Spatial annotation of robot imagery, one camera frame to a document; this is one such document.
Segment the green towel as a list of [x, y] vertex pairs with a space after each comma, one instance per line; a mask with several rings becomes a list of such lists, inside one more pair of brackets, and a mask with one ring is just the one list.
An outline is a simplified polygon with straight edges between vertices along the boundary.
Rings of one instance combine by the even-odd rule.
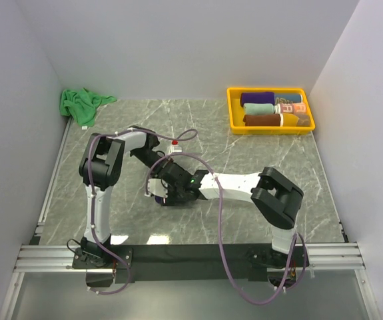
[[65, 89], [61, 94], [59, 111], [64, 117], [72, 117], [81, 127], [92, 127], [95, 124], [97, 109], [116, 101], [116, 97], [99, 95], [85, 88], [78, 91]]

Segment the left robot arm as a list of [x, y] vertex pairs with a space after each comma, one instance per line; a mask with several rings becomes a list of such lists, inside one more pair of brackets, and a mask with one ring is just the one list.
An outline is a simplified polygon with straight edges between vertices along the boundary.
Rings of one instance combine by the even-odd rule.
[[132, 126], [113, 134], [93, 133], [79, 164], [79, 175], [87, 193], [87, 222], [81, 239], [81, 251], [98, 268], [113, 258], [110, 250], [110, 202], [117, 184], [124, 154], [152, 151], [161, 136], [154, 131]]

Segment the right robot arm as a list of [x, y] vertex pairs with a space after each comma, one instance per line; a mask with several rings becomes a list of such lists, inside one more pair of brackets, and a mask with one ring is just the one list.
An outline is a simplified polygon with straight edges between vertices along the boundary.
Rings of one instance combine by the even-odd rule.
[[303, 190], [274, 167], [260, 173], [225, 174], [197, 170], [191, 174], [174, 161], [157, 165], [145, 192], [161, 205], [182, 205], [196, 200], [230, 199], [252, 203], [271, 224], [271, 258], [279, 266], [294, 259], [292, 238]]

